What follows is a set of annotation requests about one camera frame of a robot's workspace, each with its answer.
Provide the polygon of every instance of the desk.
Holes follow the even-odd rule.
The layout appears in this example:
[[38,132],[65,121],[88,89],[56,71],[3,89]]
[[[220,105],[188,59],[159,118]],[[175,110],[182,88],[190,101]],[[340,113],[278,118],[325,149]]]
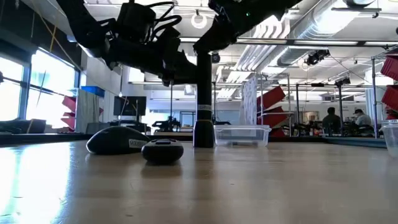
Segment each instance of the desk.
[[0,223],[397,223],[398,161],[332,144],[192,149],[176,166],[86,141],[0,149]]

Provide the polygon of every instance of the computer monitor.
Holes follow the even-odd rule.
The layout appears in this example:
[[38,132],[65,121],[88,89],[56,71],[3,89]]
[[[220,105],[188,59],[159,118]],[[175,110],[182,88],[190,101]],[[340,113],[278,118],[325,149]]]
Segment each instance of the computer monitor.
[[137,112],[138,116],[145,116],[146,109],[146,96],[126,96],[122,98],[118,96],[114,97],[113,115],[115,116],[137,116]]

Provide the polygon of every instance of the label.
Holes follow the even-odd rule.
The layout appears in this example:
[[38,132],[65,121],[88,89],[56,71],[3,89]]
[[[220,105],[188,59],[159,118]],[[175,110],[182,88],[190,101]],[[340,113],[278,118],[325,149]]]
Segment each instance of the label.
[[212,111],[211,105],[198,105],[198,110]]
[[129,148],[131,149],[140,149],[145,146],[148,142],[141,141],[137,139],[129,139]]

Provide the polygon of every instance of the wooden table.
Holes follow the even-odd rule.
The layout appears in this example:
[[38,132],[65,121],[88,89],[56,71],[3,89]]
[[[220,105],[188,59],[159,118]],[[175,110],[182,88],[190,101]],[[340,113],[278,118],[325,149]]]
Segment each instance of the wooden table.
[[398,222],[398,161],[385,150],[191,145],[166,167],[85,142],[2,148],[0,223]]

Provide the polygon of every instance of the clear plastic container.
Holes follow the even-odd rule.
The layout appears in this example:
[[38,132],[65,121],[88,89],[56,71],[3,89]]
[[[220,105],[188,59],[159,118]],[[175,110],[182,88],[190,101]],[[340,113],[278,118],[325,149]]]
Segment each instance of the clear plastic container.
[[392,157],[398,157],[398,120],[382,122],[387,148]]
[[230,126],[215,125],[217,146],[258,146],[268,145],[271,128],[268,125]]

